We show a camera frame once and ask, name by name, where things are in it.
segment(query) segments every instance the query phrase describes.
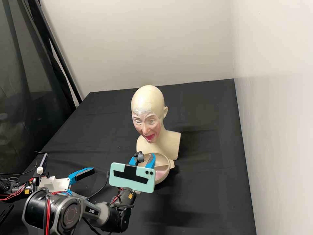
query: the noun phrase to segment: motor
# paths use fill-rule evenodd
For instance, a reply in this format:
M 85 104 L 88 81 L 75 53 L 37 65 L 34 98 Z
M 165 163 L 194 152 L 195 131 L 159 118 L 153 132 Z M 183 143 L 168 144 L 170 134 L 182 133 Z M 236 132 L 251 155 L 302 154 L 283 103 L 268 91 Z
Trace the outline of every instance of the motor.
M 36 235 L 72 235 L 82 218 L 102 231 L 121 233 L 128 228 L 136 196 L 132 189 L 120 188 L 110 203 L 92 204 L 43 188 L 27 199 L 22 221 Z

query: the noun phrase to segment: mannequin mouth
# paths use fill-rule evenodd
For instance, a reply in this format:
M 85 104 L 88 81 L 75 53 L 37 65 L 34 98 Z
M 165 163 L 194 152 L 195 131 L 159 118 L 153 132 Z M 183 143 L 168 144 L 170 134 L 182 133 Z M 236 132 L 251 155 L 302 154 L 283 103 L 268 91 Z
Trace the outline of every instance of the mannequin mouth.
M 145 137 L 145 139 L 146 139 L 147 141 L 153 140 L 154 136 L 155 136 L 155 134 L 152 134 L 152 135 L 149 135 L 149 136 L 145 136 L 145 135 L 144 135 L 144 137 Z

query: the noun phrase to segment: logo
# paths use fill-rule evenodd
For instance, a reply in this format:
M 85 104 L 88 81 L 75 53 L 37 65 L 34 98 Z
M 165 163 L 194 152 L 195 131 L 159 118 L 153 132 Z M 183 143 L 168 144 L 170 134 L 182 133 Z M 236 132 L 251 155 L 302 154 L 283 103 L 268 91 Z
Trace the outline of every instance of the logo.
M 88 212 L 88 213 L 91 213 L 91 214 L 94 214 L 94 215 L 98 215 L 99 214 L 99 211 L 94 210 L 94 209 L 90 208 L 89 206 L 86 206 L 85 212 Z

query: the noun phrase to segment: mannequin nose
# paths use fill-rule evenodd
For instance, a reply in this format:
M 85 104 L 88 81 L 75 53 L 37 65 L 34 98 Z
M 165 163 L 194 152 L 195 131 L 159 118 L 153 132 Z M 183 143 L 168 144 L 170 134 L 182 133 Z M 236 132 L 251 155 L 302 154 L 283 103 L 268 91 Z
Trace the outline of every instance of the mannequin nose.
M 146 127 L 146 125 L 144 124 L 143 125 L 143 128 L 142 128 L 142 133 L 144 135 L 148 135 L 148 133 L 150 132 L 150 128 L 149 127 Z

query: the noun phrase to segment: red lips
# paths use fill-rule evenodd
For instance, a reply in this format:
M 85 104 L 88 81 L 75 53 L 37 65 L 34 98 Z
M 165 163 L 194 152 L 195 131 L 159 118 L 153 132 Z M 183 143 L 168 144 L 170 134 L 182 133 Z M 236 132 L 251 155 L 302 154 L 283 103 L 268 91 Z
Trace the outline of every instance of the red lips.
M 144 136 L 148 141 L 152 140 L 154 138 L 154 134 L 149 136 Z

